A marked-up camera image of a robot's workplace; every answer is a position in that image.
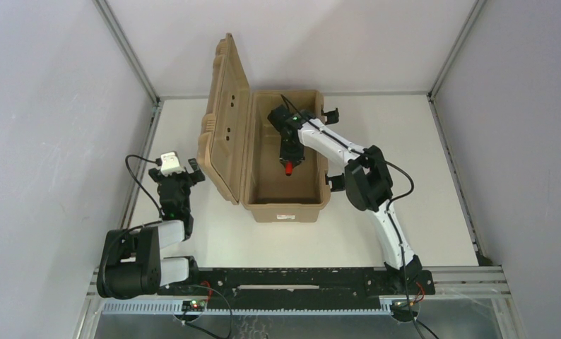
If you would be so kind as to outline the red black screwdriver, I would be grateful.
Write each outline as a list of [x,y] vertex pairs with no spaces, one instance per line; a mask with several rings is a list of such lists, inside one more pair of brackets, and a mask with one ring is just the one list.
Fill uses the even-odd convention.
[[293,164],[291,162],[285,163],[285,175],[290,177],[293,173]]

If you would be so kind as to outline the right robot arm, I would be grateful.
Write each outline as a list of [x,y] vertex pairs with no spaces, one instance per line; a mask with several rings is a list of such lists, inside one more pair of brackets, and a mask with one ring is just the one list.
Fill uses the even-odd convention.
[[396,212],[394,185],[387,162],[375,145],[363,147],[348,141],[326,126],[313,113],[290,113],[284,106],[271,111],[268,120],[280,134],[279,161],[297,167],[310,148],[343,168],[342,174],[329,177],[332,191],[344,191],[351,205],[367,213],[376,229],[384,265],[394,282],[406,289],[422,271],[419,257],[406,240]]

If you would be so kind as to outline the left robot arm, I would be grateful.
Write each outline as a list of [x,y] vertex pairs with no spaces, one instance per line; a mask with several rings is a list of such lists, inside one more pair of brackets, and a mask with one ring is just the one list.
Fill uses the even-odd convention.
[[193,256],[166,258],[161,251],[193,233],[191,188],[205,176],[196,159],[187,171],[175,153],[162,155],[148,174],[157,185],[159,217],[126,230],[107,233],[96,288],[103,298],[132,299],[153,295],[172,283],[192,283],[198,266]]

